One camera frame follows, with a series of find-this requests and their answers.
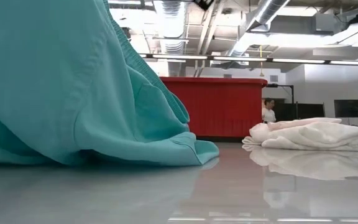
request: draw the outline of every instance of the glossy floor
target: glossy floor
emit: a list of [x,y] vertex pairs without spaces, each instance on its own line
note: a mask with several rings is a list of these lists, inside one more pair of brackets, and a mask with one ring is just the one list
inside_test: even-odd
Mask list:
[[204,167],[0,166],[0,224],[358,223],[358,153],[219,147]]

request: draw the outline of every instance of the white cloth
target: white cloth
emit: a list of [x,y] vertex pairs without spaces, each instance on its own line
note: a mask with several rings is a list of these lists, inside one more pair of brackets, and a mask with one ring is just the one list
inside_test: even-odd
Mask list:
[[267,124],[257,124],[243,143],[273,149],[358,151],[358,127],[334,122],[290,125],[274,131]]
[[276,114],[273,110],[262,108],[262,120],[266,122],[276,122]]
[[276,131],[279,129],[284,128],[292,128],[302,125],[311,124],[314,122],[329,122],[329,123],[337,123],[339,124],[342,122],[342,119],[339,118],[308,118],[308,119],[301,119],[301,120],[294,120],[294,121],[280,121],[277,123],[269,123],[267,126],[269,130]]
[[250,158],[269,171],[319,180],[358,177],[358,152],[294,151],[244,146]]

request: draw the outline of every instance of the red container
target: red container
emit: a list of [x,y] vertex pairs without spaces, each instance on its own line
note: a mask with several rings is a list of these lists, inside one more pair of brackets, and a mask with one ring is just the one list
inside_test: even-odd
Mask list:
[[262,120],[262,88],[256,78],[177,78],[161,80],[186,106],[190,131],[201,137],[245,137]]

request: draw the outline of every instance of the teal fabric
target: teal fabric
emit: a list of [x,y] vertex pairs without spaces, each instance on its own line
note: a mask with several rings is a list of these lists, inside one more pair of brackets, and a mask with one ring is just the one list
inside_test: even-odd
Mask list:
[[0,163],[74,166],[96,154],[193,166],[218,156],[188,122],[107,0],[0,1]]

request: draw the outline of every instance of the air duct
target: air duct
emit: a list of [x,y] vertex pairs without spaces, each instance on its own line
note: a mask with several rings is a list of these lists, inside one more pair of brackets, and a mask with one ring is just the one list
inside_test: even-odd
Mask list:
[[248,31],[255,29],[261,25],[270,24],[277,16],[278,11],[285,7],[290,0],[261,0],[258,8],[247,15],[245,23],[245,34],[237,41],[237,43],[227,52],[227,56],[240,57],[252,44],[253,35]]
[[[187,2],[181,1],[154,1],[155,10],[162,23],[161,40],[163,54],[184,54],[185,42],[180,40],[185,33]],[[181,75],[182,64],[168,62],[168,74],[173,77]]]

